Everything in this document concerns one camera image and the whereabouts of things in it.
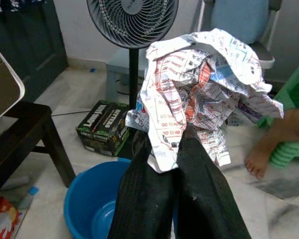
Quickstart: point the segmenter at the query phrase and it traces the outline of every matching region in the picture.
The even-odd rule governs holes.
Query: dark wooden chair
[[[0,188],[30,152],[48,153],[62,181],[75,178],[48,106],[19,102],[5,116],[18,120],[0,135]],[[45,147],[36,146],[42,139]]]

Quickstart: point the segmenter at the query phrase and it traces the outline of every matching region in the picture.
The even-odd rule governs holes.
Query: crumpled paper
[[[147,131],[158,173],[177,168],[177,152],[187,122],[211,159],[230,163],[226,118],[240,110],[249,120],[283,117],[283,105],[270,99],[256,53],[226,31],[194,32],[150,45],[149,67],[135,110],[126,125]]]

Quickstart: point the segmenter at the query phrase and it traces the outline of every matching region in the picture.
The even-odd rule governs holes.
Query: dark door
[[[33,102],[67,67],[53,0],[0,13],[0,52],[23,80],[24,99]]]

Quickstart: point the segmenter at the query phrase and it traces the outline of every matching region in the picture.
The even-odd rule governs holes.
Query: blue fabric
[[[0,12],[19,11],[37,2],[45,2],[45,0],[0,0]]]
[[[250,44],[264,32],[268,15],[268,0],[215,0],[211,26]]]

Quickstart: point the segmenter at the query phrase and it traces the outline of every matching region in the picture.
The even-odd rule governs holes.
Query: white wall
[[[165,39],[190,33],[200,0],[179,0],[174,25]],[[68,57],[107,61],[119,49],[92,22],[85,0],[54,0]]]

